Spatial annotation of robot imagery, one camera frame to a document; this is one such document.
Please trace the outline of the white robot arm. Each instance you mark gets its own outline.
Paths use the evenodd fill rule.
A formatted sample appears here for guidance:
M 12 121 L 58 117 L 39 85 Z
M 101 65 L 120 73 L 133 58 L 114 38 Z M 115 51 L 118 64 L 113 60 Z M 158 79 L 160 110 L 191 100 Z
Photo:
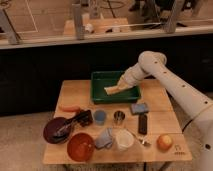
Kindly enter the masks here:
M 120 91 L 130 89 L 147 76 L 155 77 L 202 132 L 199 169 L 213 171 L 213 100 L 167 69 L 166 61 L 163 53 L 142 52 L 138 62 L 120 77 L 118 88 Z

